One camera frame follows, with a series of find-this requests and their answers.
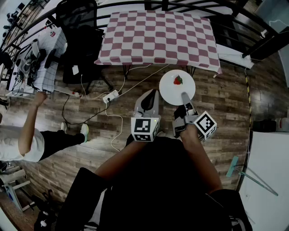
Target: black and white marker cube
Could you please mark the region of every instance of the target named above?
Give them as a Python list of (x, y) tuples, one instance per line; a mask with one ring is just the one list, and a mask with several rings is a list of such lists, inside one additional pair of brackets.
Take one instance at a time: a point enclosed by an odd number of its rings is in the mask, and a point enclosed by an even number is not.
[(208, 139), (217, 128), (216, 121), (213, 120), (206, 111), (194, 121), (194, 125), (196, 125), (198, 130), (204, 135), (205, 140)]
[(131, 118), (131, 134), (135, 141), (152, 142), (159, 129), (159, 118)]

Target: office chair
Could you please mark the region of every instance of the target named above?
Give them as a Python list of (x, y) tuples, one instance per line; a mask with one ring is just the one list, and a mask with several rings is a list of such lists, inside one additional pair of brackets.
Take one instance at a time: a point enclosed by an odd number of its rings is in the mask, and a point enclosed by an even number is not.
[[(56, 7), (56, 20), (67, 40), (66, 52), (60, 62), (64, 64), (63, 82), (88, 83), (101, 78), (112, 90), (113, 87), (102, 76), (102, 67), (94, 64), (103, 40), (103, 30), (97, 28), (97, 4), (94, 0), (63, 0)], [(78, 66), (78, 73), (72, 67)]]

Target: black pants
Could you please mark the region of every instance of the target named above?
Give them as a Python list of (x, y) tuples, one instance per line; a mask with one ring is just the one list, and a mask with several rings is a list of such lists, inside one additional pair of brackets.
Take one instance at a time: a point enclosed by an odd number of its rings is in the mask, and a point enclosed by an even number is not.
[(65, 134), (63, 130), (57, 132), (41, 132), (44, 138), (44, 153), (40, 160), (43, 160), (64, 148), (75, 146), (84, 142), (85, 137), (82, 133), (76, 135)]

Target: desk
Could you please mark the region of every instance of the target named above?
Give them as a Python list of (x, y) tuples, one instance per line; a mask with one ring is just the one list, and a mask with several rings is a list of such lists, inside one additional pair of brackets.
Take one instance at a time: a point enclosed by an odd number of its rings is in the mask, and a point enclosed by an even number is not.
[[(45, 69), (44, 65), (48, 58), (49, 53), (56, 49), (55, 56), (60, 57), (64, 52), (64, 45), (66, 43), (66, 38), (61, 28), (46, 28), (44, 31), (40, 33), (38, 36), (38, 47), (39, 49), (46, 50), (46, 57), (40, 63), (40, 68), (37, 71), (36, 80), (33, 82), (34, 87), (38, 88), (39, 91), (60, 91), (73, 96), (81, 96), (81, 94), (74, 93), (65, 88), (56, 87), (54, 85), (54, 80), (56, 76), (57, 66), (56, 62), (51, 62), (49, 68)], [(18, 67), (15, 66), (13, 72), (17, 72)], [(26, 84), (25, 78), (22, 83), (16, 83), (15, 80), (16, 75), (13, 75), (10, 81), (9, 90), (11, 91), (6, 96), (8, 97), (19, 97), (26, 95), (33, 95), (36, 91), (32, 87)]]
[(112, 13), (98, 65), (191, 65), (222, 73), (207, 18), (177, 12)]

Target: white plate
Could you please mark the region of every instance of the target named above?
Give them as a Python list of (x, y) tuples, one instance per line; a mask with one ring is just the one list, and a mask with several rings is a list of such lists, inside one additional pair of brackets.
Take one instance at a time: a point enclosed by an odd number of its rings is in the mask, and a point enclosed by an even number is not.
[[(173, 82), (177, 76), (182, 78), (182, 84), (175, 85)], [(171, 70), (163, 75), (159, 82), (159, 92), (165, 101), (173, 105), (182, 105), (183, 92), (186, 92), (190, 99), (195, 95), (196, 85), (193, 78), (183, 70)]]

